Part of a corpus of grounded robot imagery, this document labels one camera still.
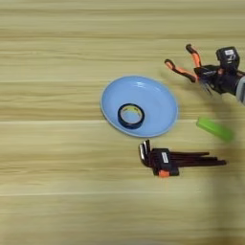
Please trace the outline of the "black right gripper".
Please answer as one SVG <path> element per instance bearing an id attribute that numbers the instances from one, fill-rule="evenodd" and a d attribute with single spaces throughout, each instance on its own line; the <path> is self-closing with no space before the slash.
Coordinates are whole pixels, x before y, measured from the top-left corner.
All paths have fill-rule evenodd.
<path id="1" fill-rule="evenodd" d="M 196 67 L 194 69 L 195 74 L 199 77 L 211 77 L 214 76 L 214 82 L 211 83 L 208 80 L 201 79 L 201 87 L 211 95 L 213 92 L 224 94 L 229 93 L 235 95 L 236 87 L 239 80 L 239 75 L 236 69 L 223 69 L 215 65 L 205 65 Z"/>

